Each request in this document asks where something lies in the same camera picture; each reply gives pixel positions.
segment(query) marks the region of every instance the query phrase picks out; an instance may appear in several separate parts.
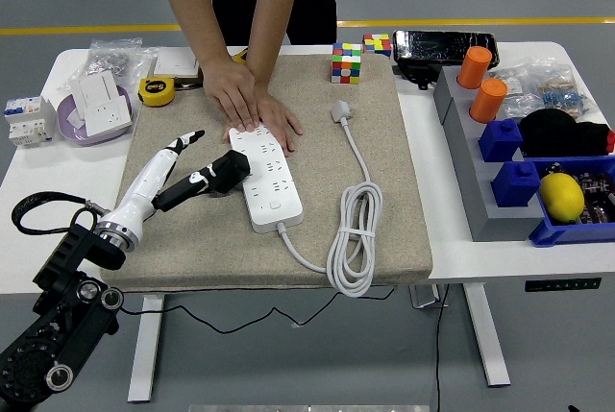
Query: yellow lemon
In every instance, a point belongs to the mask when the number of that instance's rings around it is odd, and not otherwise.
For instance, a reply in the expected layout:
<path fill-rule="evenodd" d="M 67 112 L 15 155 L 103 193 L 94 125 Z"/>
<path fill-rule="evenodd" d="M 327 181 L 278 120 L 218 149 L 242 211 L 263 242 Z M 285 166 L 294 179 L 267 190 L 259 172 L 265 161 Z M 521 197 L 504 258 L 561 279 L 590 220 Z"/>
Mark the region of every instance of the yellow lemon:
<path fill-rule="evenodd" d="M 568 174 L 549 174 L 540 184 L 545 209 L 555 220 L 570 223 L 583 212 L 585 199 L 578 183 Z"/>

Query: power cord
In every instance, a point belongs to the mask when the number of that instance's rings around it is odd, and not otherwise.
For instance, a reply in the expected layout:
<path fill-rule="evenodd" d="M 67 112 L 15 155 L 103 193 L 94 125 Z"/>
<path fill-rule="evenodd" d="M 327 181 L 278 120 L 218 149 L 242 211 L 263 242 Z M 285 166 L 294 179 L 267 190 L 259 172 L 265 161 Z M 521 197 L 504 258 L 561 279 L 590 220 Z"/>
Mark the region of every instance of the power cord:
<path fill-rule="evenodd" d="M 388 294 L 386 294 L 384 297 L 359 297 L 360 299 L 363 300 L 378 300 L 378 301 L 384 301 L 387 300 L 391 294 L 395 292 L 395 287 L 393 287 Z M 333 301 L 337 298 L 337 296 L 341 295 L 341 292 L 336 292 L 335 295 L 333 295 L 329 301 L 327 303 L 325 303 L 324 306 L 322 306 L 318 311 L 316 311 L 312 316 L 310 316 L 308 319 L 306 319 L 305 321 L 303 321 L 302 323 L 300 323 L 299 321 L 297 321 L 295 318 L 293 318 L 292 316 L 290 316 L 287 313 L 284 313 L 283 311 L 279 310 L 277 307 L 272 307 L 269 312 L 267 314 L 265 314 L 264 316 L 260 316 L 259 318 L 256 318 L 253 321 L 250 321 L 249 323 L 243 324 L 239 327 L 235 327 L 232 328 L 230 330 L 222 330 L 216 326 L 214 326 L 212 323 L 206 321 L 205 319 L 199 318 L 198 316 L 196 316 L 194 313 L 192 313 L 188 308 L 186 308 L 185 306 L 183 306 L 182 304 L 178 304 L 176 306 L 172 306 L 170 308 L 166 308 L 166 309 L 159 309 L 159 310 L 144 310 L 144 311 L 129 311 L 128 309 L 124 308 L 123 306 L 120 308 L 120 310 L 123 313 L 126 313 L 128 315 L 131 316 L 140 316 L 142 314 L 160 314 L 160 313 L 170 313 L 171 311 L 176 311 L 178 309 L 183 310 L 188 316 L 190 316 L 192 319 L 194 319 L 195 321 L 198 321 L 201 324 L 205 324 L 206 326 L 208 326 L 209 328 L 215 330 L 216 332 L 222 334 L 222 335 L 228 335 L 230 333 L 235 333 L 238 332 L 240 330 L 242 330 L 243 328 L 246 328 L 248 326 L 251 326 L 252 324 L 256 324 L 259 323 L 260 321 L 263 321 L 265 319 L 267 319 L 269 316 L 271 316 L 273 313 L 278 313 L 281 314 L 282 316 L 284 316 L 286 319 L 289 319 L 296 327 L 302 327 L 305 326 L 306 324 L 309 324 L 312 320 L 314 320 L 314 318 L 316 318 L 316 316 L 318 316 L 320 313 L 322 313 L 331 303 L 333 303 Z"/>
<path fill-rule="evenodd" d="M 349 186 L 342 194 L 340 202 L 340 223 L 327 258 L 327 266 L 322 268 L 303 258 L 293 247 L 286 227 L 280 222 L 276 227 L 284 244 L 295 259 L 316 273 L 327 274 L 331 286 L 348 297 L 360 297 L 369 289 L 374 278 L 376 264 L 376 228 L 382 214 L 381 189 L 371 182 L 367 166 L 350 133 L 348 119 L 352 112 L 346 102 L 337 100 L 332 108 L 333 121 L 341 124 L 348 141 L 363 171 L 365 182 Z M 353 228 L 358 212 L 358 225 Z M 350 241 L 356 241 L 355 248 L 347 254 Z M 351 269 L 351 263 L 362 253 L 360 271 Z"/>

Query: felt pad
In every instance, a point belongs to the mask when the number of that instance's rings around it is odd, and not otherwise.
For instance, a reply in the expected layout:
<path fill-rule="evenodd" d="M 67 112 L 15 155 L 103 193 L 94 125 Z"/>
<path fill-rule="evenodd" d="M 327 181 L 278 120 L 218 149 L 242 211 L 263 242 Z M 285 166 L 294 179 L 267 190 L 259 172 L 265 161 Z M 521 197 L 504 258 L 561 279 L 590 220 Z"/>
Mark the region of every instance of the felt pad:
<path fill-rule="evenodd" d="M 303 257 L 325 266 L 339 227 L 341 194 L 364 181 L 341 126 L 331 118 L 333 103 L 344 100 L 354 113 L 352 135 L 384 197 L 374 284 L 417 283 L 431 273 L 431 248 L 390 59 L 363 55 L 358 85 L 332 84 L 330 70 L 329 55 L 280 56 L 270 85 L 304 130 L 287 162 L 305 216 L 288 235 Z M 224 121 L 202 89 L 179 91 L 162 108 L 141 107 L 118 203 L 158 150 L 199 129 L 206 135 L 180 155 L 166 186 L 231 149 L 222 139 Z M 110 285 L 126 291 L 329 286 L 326 275 L 295 261 L 275 231 L 254 232 L 240 187 L 159 211 L 143 229 L 142 243 L 122 269 L 102 270 Z"/>

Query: plastic bag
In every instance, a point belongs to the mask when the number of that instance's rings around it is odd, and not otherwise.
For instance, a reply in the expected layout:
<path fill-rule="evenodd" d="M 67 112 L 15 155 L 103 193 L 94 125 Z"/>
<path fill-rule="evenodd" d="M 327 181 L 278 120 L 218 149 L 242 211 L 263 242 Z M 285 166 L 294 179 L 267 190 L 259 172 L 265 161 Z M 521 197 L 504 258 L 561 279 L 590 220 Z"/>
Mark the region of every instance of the plastic bag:
<path fill-rule="evenodd" d="M 537 109 L 556 108 L 578 119 L 596 107 L 578 89 L 573 67 L 554 59 L 527 59 L 516 66 L 492 71 L 490 76 L 508 85 L 502 104 L 507 117 L 521 119 Z"/>
<path fill-rule="evenodd" d="M 86 62 L 75 71 L 60 89 L 70 92 L 75 79 L 110 71 L 117 85 L 136 90 L 141 78 L 148 76 L 158 48 L 141 48 L 142 39 L 93 40 L 87 51 Z"/>

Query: hand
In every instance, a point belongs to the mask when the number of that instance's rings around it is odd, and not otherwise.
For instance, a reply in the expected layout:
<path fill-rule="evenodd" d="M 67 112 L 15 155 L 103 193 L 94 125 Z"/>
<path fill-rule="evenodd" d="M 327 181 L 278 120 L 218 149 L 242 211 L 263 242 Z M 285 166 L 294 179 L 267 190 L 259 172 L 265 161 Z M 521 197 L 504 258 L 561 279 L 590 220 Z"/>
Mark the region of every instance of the hand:
<path fill-rule="evenodd" d="M 254 76 L 231 57 L 202 65 L 205 94 L 218 107 L 227 124 L 240 132 L 259 125 Z"/>
<path fill-rule="evenodd" d="M 289 153 L 295 151 L 294 134 L 304 134 L 299 120 L 282 102 L 269 95 L 266 86 L 255 86 L 255 98 L 258 116 L 271 134 L 276 137 L 282 146 L 284 155 L 288 156 Z"/>

